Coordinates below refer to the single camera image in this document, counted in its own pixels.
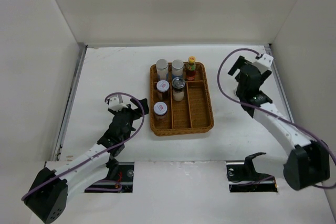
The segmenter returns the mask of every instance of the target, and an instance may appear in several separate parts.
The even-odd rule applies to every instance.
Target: metal frame
[[[78,59],[77,59],[75,71],[73,73],[74,77],[72,79],[68,101],[67,101],[67,105],[65,108],[62,121],[59,126],[59,131],[54,139],[54,144],[53,144],[52,153],[50,157],[51,161],[59,161],[59,156],[62,151],[65,134],[68,128],[72,105],[74,104],[74,99],[75,99],[75,95],[77,91],[77,85],[79,82],[80,73],[82,71],[86,50],[88,48],[88,46],[85,45],[84,43],[78,43],[78,46],[79,46],[79,53],[78,53]]]
[[[65,139],[65,134],[68,128],[68,123],[69,123],[69,119],[70,119],[70,114],[71,114],[71,109],[72,109],[72,105],[74,103],[74,99],[75,99],[75,95],[76,95],[76,90],[77,90],[77,86],[78,86],[78,82],[79,82],[79,77],[80,77],[80,73],[83,67],[83,62],[85,59],[85,55],[86,55],[86,50],[87,48],[96,48],[96,47],[138,47],[138,46],[181,46],[181,45],[171,45],[171,44],[148,44],[148,45],[85,45],[84,43],[79,43],[78,44],[80,46],[80,51],[79,51],[79,56],[78,56],[78,60],[77,60],[77,64],[76,64],[76,68],[75,68],[75,73],[74,73],[74,78],[72,80],[72,85],[70,88],[70,93],[69,93],[69,98],[68,98],[68,102],[67,102],[67,106],[63,115],[63,120],[61,123],[61,126],[59,128],[59,133],[56,136],[55,140],[54,140],[54,145],[53,145],[53,149],[52,149],[52,154],[51,154],[51,161],[59,161],[59,157],[62,151],[62,147],[63,147],[63,143],[64,143],[64,139]],[[264,45],[265,51],[267,54],[272,56],[272,51],[270,48],[270,45]],[[283,102],[283,104],[285,105],[285,109],[286,109],[286,114],[289,116],[289,120],[291,122],[293,122],[293,117],[289,108],[289,103],[287,101],[286,95],[285,95],[285,91],[283,89],[283,86],[281,84],[281,80],[279,77],[279,72],[277,70],[276,64],[275,62],[273,62],[272,66],[271,66],[273,75],[275,77],[275,81],[278,87],[278,90],[280,92],[280,96],[281,96],[281,100]]]

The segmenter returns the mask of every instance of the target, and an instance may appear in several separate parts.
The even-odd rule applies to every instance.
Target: jar
[[[154,105],[154,114],[155,114],[155,119],[158,121],[162,121],[166,118],[168,111],[167,104],[164,102],[157,102]]]
[[[156,62],[156,72],[158,75],[158,81],[168,80],[168,62],[165,59],[161,59]]]
[[[172,62],[172,79],[176,77],[183,77],[184,63],[181,60],[174,60]]]
[[[156,84],[156,89],[158,90],[157,92],[157,97],[159,97],[160,100],[165,100],[168,99],[169,97],[169,82],[167,81],[159,81]]]
[[[185,79],[187,81],[194,81],[196,77],[196,58],[191,56],[188,59],[188,65],[185,70]]]
[[[176,77],[172,81],[172,87],[173,87],[173,99],[176,102],[180,102],[184,98],[184,86],[185,86],[185,80],[181,77]]]

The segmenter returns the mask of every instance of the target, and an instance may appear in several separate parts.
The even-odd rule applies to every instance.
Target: white floor
[[[244,46],[162,46],[89,48],[82,68],[75,101],[60,160],[72,160],[88,150],[105,132],[112,115],[104,103],[112,92],[126,92],[138,99],[149,98],[149,69],[158,59],[187,60],[195,56],[204,64],[208,79],[215,126],[208,133],[158,137],[150,130],[149,116],[143,129],[126,143],[118,156],[130,161],[210,161],[243,159],[255,152],[266,152],[269,158],[284,157],[277,141],[242,108],[227,100],[217,86],[217,71],[225,56]],[[248,46],[265,52],[263,46]],[[235,79],[227,74],[239,55],[252,60],[250,52],[237,53],[223,68],[221,82],[233,95]],[[284,113],[273,76],[265,82],[263,92],[269,95]]]
[[[54,223],[334,223],[323,190],[277,183],[279,193],[230,193],[223,161],[136,162],[133,193],[80,194]],[[29,224],[41,223],[33,215]]]

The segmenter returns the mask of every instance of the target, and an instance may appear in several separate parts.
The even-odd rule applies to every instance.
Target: tray divider
[[[172,89],[172,83],[170,82],[169,85],[170,89],[170,110],[172,113],[172,129],[174,129],[174,112],[173,112],[173,89]]]
[[[190,128],[193,128],[193,121],[191,120],[191,109],[190,109],[190,99],[189,99],[189,82],[186,82],[186,93],[187,93],[187,100],[188,100],[188,112],[189,112],[189,120],[190,120]]]

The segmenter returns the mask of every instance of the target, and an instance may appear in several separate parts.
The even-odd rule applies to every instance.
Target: yellow bottle cap
[[[189,63],[195,63],[196,58],[194,56],[190,56],[188,61]]]

